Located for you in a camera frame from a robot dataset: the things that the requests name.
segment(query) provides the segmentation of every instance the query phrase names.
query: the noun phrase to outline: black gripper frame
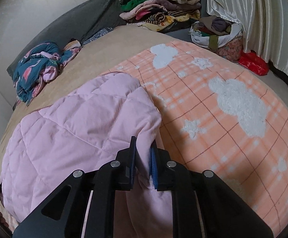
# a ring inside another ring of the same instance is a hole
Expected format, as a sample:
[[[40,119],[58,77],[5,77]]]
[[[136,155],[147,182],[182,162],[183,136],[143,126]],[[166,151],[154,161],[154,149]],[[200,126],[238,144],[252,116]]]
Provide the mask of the black gripper frame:
[[[20,223],[13,238],[80,238],[91,191],[85,238],[113,237],[115,191],[133,188],[136,153],[133,136],[130,147],[99,170],[74,171]]]
[[[273,238],[269,226],[214,172],[189,171],[155,141],[151,159],[155,188],[172,192],[173,238]]]

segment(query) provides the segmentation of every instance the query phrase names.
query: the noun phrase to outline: orange plaid blanket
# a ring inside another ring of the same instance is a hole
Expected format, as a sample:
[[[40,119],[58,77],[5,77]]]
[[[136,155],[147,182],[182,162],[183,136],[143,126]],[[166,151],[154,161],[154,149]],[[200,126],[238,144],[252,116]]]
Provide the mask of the orange plaid blanket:
[[[288,109],[248,70],[194,44],[144,50],[110,70],[140,80],[173,160],[213,170],[271,227],[288,224]]]

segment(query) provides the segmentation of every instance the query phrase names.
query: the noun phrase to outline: white satin curtain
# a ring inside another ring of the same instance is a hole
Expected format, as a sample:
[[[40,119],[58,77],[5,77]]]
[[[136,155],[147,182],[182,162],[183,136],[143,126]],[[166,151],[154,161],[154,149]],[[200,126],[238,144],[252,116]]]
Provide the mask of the white satin curtain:
[[[244,51],[288,75],[288,0],[208,0],[207,12],[241,23]]]

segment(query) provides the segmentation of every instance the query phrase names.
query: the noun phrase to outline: pink fabric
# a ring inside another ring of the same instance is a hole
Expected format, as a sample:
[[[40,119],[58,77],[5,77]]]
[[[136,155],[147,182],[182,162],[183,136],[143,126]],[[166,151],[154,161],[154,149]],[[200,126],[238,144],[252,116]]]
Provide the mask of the pink fabric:
[[[59,57],[55,56],[56,54],[55,55],[51,55],[50,53],[47,53],[45,51],[40,52],[40,54],[43,55],[46,58],[51,59],[51,60],[59,60]]]
[[[77,54],[80,52],[81,49],[82,47],[74,47],[74,48],[67,49],[66,51],[72,52],[72,56],[70,56],[67,60],[63,61],[61,69],[63,69],[71,60],[73,60],[77,56]]]
[[[138,79],[99,76],[24,117],[2,163],[4,206],[21,222],[76,169],[99,169],[137,137],[134,189],[117,192],[114,237],[172,237],[170,192],[149,180],[149,148],[161,115]]]
[[[155,0],[147,0],[144,3],[139,4],[138,6],[136,6],[134,9],[132,9],[129,12],[121,13],[120,17],[124,20],[130,20],[131,18],[134,18],[136,14],[139,13],[140,11],[147,9],[147,8],[151,8],[151,7],[159,7],[167,11],[162,5],[156,4]]]
[[[148,9],[142,10],[139,13],[136,14],[135,18],[136,20],[141,19],[144,15],[150,13],[150,11]]]
[[[57,78],[58,71],[55,67],[49,66],[43,70],[41,75],[43,76],[43,81],[49,83],[55,78]]]

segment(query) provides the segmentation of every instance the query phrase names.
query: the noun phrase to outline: mattress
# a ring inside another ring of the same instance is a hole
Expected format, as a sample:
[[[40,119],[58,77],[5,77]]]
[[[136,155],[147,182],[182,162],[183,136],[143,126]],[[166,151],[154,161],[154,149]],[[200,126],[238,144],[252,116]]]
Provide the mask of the mattress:
[[[193,171],[213,170],[275,236],[282,231],[288,224],[287,107],[247,69],[134,26],[118,27],[85,46],[29,107],[16,108],[0,144],[0,171],[8,140],[25,115],[112,71],[138,78],[150,94],[173,160]]]

